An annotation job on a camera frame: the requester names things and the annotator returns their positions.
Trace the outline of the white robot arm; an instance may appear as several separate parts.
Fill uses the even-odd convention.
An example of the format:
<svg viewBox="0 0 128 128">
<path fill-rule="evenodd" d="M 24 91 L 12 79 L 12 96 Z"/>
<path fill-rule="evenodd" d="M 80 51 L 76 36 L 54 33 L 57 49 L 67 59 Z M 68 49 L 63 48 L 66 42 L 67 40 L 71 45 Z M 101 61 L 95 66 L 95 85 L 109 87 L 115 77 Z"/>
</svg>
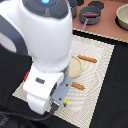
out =
<svg viewBox="0 0 128 128">
<path fill-rule="evenodd" d="M 51 100 L 62 104 L 70 82 L 72 14 L 68 0 L 5 0 L 0 3 L 0 45 L 33 58 L 23 85 L 31 110 L 42 115 Z"/>
</svg>

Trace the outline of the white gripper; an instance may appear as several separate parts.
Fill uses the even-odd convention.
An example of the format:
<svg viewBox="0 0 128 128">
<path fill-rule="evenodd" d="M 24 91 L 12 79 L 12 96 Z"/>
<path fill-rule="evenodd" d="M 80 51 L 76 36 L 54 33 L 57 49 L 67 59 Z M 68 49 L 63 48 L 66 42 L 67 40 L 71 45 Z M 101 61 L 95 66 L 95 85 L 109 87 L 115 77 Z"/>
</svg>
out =
<svg viewBox="0 0 128 128">
<path fill-rule="evenodd" d="M 31 66 L 23 90 L 27 93 L 27 102 L 32 111 L 43 115 L 50 101 L 58 106 L 63 104 L 72 85 L 68 72 L 69 67 L 58 73 L 43 73 Z"/>
</svg>

